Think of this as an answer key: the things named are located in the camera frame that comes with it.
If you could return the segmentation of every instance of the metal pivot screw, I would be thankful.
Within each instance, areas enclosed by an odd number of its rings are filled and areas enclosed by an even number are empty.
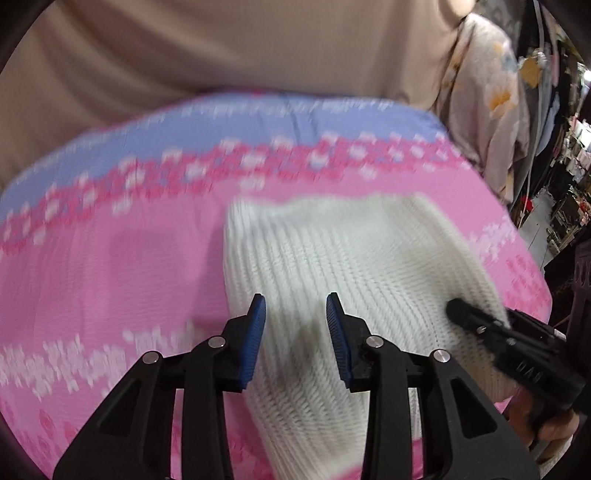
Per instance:
[[[211,348],[221,348],[226,344],[226,339],[224,337],[211,337],[207,344]]]
[[[451,357],[446,350],[435,350],[435,353],[433,353],[433,358],[441,364],[448,363]]]
[[[160,355],[158,354],[158,352],[146,352],[142,356],[142,361],[147,365],[154,364],[159,359],[160,359]]]
[[[384,339],[377,335],[372,335],[371,337],[367,337],[365,339],[365,343],[367,343],[371,348],[380,348],[384,345]]]

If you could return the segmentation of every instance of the knit fabric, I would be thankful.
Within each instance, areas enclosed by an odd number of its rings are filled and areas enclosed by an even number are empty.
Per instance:
[[[339,379],[325,314],[333,291],[373,334],[421,355],[447,349],[491,400],[512,393],[483,347],[445,315],[446,302],[461,297],[506,323],[485,270],[425,197],[238,201],[224,272],[233,315],[255,293],[267,299],[246,398],[278,480],[335,479],[362,463],[369,397]],[[411,415],[420,436],[413,395]]]

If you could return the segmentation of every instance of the person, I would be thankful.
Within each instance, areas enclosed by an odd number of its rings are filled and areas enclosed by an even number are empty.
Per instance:
[[[534,397],[526,389],[520,389],[505,410],[509,425],[513,427],[521,441],[529,447],[537,436],[550,442],[538,459],[539,463],[548,462],[565,450],[570,439],[579,428],[580,417],[573,410],[548,420],[539,432],[533,431],[530,414],[534,406]]]

